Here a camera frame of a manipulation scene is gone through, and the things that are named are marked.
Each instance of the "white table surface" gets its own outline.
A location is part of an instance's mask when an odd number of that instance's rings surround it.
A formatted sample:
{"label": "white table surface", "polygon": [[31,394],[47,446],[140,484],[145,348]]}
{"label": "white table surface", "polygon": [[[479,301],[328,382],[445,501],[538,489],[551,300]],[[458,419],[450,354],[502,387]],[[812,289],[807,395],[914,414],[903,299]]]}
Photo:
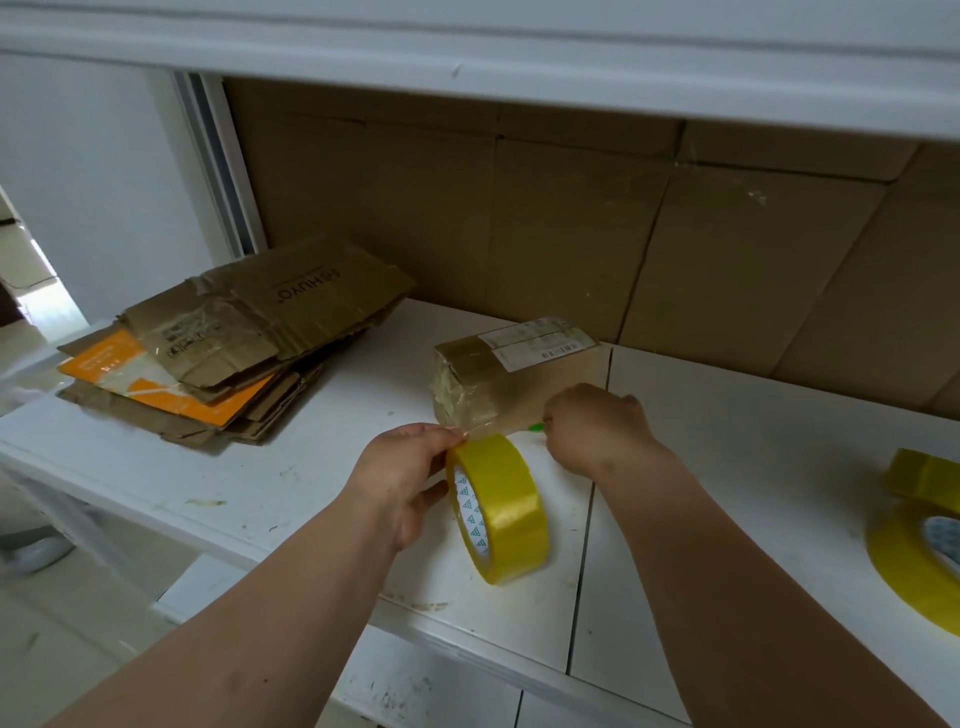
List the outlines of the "white table surface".
{"label": "white table surface", "polygon": [[[864,529],[889,506],[897,448],[960,460],[960,423],[755,376],[614,349],[610,390],[634,394],[655,434],[739,525],[951,725],[960,639],[880,579]],[[571,674],[685,718],[623,537],[598,497]]]}
{"label": "white table surface", "polygon": [[[435,344],[506,323],[404,302],[331,366],[262,447],[230,444],[210,455],[50,396],[0,419],[0,458],[43,482],[57,480],[51,484],[71,495],[249,567],[333,500],[374,435],[434,422],[428,387]],[[542,435],[523,433],[515,443],[547,510],[547,566],[503,586],[488,585],[444,503],[429,514],[416,546],[396,560],[382,598],[424,613],[427,625],[445,624],[564,672],[589,483],[553,462]]]}

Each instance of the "cardboard box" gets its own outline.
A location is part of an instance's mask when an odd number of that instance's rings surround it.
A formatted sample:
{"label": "cardboard box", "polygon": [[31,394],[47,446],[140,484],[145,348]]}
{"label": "cardboard box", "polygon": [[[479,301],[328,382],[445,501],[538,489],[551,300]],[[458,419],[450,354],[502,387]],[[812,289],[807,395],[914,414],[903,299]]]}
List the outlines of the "cardboard box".
{"label": "cardboard box", "polygon": [[308,239],[207,271],[120,321],[191,392],[221,397],[377,324],[413,286],[351,243]]}
{"label": "cardboard box", "polygon": [[241,121],[268,115],[496,134],[499,104],[494,101],[273,79],[226,78],[224,87],[234,118]]}
{"label": "cardboard box", "polygon": [[678,167],[619,343],[769,376],[884,186]]}
{"label": "cardboard box", "polygon": [[300,116],[247,122],[272,246],[340,234],[412,276],[419,299],[484,310],[492,136]]}
{"label": "cardboard box", "polygon": [[201,448],[217,434],[217,429],[211,425],[204,425],[196,420],[156,409],[149,404],[115,395],[80,379],[61,389],[57,392],[57,396],[84,409],[101,413],[132,427],[153,432],[163,440],[189,448]]}
{"label": "cardboard box", "polygon": [[615,341],[673,164],[501,140],[487,309]]}
{"label": "cardboard box", "polygon": [[274,378],[274,375],[266,375],[216,402],[199,401],[186,392],[122,327],[60,364],[57,369],[121,397],[214,426],[230,422]]}
{"label": "cardboard box", "polygon": [[888,182],[917,146],[913,139],[694,119],[686,123],[677,159]]}
{"label": "cardboard box", "polygon": [[887,193],[774,376],[960,414],[949,387],[960,371],[958,231],[960,146],[924,145]]}
{"label": "cardboard box", "polygon": [[[79,345],[74,342],[73,345],[60,347],[60,350],[65,353],[82,352],[90,344],[97,343],[96,338],[102,334],[91,334],[78,340]],[[159,435],[163,440],[189,448],[204,448],[226,439],[256,445],[276,432],[284,414],[320,378],[330,360],[345,349],[349,342],[350,340],[336,342],[294,362],[224,427],[197,422],[79,379],[60,390],[57,396],[84,409],[107,415],[127,425]]]}
{"label": "cardboard box", "polygon": [[497,132],[521,141],[673,158],[680,126],[680,119],[666,116],[501,104]]}
{"label": "cardboard box", "polygon": [[607,361],[607,350],[554,316],[448,341],[434,349],[434,413],[470,437],[519,432],[567,387],[603,386]]}

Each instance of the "wrapped tape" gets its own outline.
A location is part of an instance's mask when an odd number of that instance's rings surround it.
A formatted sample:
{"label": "wrapped tape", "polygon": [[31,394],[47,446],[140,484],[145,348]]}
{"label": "wrapped tape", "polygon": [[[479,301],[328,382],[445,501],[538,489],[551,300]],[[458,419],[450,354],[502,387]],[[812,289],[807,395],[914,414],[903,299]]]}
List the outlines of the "wrapped tape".
{"label": "wrapped tape", "polygon": [[503,435],[471,440],[446,457],[450,502],[473,565],[489,584],[546,561],[546,514],[523,457]]}
{"label": "wrapped tape", "polygon": [[905,500],[867,531],[867,553],[887,585],[915,611],[960,637],[960,521]]}
{"label": "wrapped tape", "polygon": [[960,515],[960,463],[899,449],[886,474],[887,490]]}

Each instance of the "white shelf board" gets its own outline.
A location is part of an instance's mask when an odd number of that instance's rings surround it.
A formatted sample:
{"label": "white shelf board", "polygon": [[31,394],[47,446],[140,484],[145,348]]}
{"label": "white shelf board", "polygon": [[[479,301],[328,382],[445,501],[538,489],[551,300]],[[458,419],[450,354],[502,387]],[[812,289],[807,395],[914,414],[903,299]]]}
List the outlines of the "white shelf board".
{"label": "white shelf board", "polygon": [[956,0],[35,0],[0,50],[960,138]]}
{"label": "white shelf board", "polygon": [[602,720],[563,708],[525,692],[514,728],[608,728]]}
{"label": "white shelf board", "polygon": [[[155,608],[183,623],[245,575],[245,570],[204,554]],[[331,698],[389,728],[514,728],[520,690],[368,626]]]}
{"label": "white shelf board", "polygon": [[[610,390],[794,579],[950,724],[960,639],[897,597],[864,547],[889,505],[897,448],[960,460],[960,423],[691,362],[614,348]],[[594,502],[571,674],[683,718],[630,552]]]}
{"label": "white shelf board", "polygon": [[[41,482],[186,540],[237,566],[261,561],[340,492],[379,432],[433,422],[433,346],[506,322],[404,302],[330,368],[273,442],[181,448],[53,396],[0,419],[0,459]],[[587,525],[589,484],[565,473],[542,435],[514,437],[550,524],[547,566],[492,587],[475,573],[452,510],[430,512],[383,598],[563,672]],[[222,505],[211,505],[223,502]]]}

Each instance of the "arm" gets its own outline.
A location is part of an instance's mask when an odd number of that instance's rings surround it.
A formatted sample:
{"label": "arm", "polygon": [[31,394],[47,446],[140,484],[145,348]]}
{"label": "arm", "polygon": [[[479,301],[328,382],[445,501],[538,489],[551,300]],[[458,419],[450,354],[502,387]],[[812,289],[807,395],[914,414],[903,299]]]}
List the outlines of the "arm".
{"label": "arm", "polygon": [[439,425],[379,435],[320,514],[48,725],[312,728],[396,554],[446,492],[424,481],[462,440]]}
{"label": "arm", "polygon": [[740,530],[635,398],[579,385],[544,422],[550,452],[596,482],[623,531],[697,728],[947,728]]}

